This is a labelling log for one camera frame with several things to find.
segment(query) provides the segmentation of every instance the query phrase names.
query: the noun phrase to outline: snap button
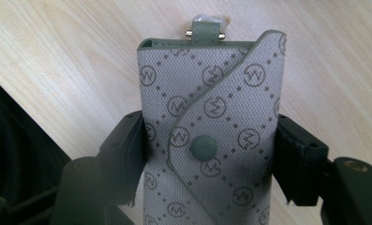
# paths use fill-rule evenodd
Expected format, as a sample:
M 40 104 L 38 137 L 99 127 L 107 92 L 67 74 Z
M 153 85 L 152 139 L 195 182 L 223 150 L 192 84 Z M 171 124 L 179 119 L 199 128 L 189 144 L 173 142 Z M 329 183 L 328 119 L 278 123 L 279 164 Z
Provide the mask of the snap button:
M 208 161 L 216 156 L 217 141 L 208 135 L 200 135 L 189 148 L 192 156 L 199 161 Z

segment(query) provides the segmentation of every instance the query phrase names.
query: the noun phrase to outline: metal clip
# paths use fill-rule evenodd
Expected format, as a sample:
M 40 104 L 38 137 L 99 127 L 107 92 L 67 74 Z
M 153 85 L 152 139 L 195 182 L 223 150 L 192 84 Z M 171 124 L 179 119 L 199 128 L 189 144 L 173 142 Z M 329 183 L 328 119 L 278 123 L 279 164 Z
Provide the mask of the metal clip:
M 192 38 L 192 30 L 186 30 L 186 37 L 187 38 Z M 220 33 L 218 35 L 219 40 L 224 40 L 225 38 L 226 38 L 226 34 L 224 34 L 224 33 Z

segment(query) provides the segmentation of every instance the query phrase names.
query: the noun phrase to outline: phone pouch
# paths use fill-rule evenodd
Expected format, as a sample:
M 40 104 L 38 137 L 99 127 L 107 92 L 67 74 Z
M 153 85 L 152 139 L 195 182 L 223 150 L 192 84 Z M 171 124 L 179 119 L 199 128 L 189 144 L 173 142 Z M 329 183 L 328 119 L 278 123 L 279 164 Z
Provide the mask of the phone pouch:
M 138 49 L 144 224 L 268 224 L 286 36 L 219 41 L 219 30 L 193 22 L 191 40 Z

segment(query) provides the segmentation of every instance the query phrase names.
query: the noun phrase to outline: black holder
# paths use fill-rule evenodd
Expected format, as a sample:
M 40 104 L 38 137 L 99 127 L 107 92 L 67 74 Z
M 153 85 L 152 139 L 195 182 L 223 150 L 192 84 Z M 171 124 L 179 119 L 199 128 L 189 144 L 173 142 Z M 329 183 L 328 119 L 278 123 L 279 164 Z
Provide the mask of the black holder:
M 7 208 L 0 198 L 0 224 L 130 225 L 117 207 L 134 205 L 146 163 L 141 112 L 125 116 L 100 147 L 97 157 L 69 162 L 60 187 Z M 324 202 L 324 225 L 372 225 L 372 166 L 360 160 L 327 159 L 328 146 L 284 115 L 275 135 L 273 175 L 288 202 Z

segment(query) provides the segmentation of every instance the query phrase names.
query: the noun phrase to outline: wood grain surface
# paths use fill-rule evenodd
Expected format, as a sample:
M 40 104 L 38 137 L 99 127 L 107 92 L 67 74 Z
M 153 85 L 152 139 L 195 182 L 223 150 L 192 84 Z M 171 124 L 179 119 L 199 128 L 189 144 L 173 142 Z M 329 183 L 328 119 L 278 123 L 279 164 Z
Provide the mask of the wood grain surface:
M 94 156 L 141 108 L 139 43 L 184 38 L 200 13 L 228 16 L 227 40 L 287 33 L 280 112 L 330 159 L 372 164 L 372 1 L 0 1 L 0 84 L 69 156 Z M 126 209 L 136 224 L 141 202 Z M 286 205 L 274 182 L 270 224 L 321 224 L 319 211 Z

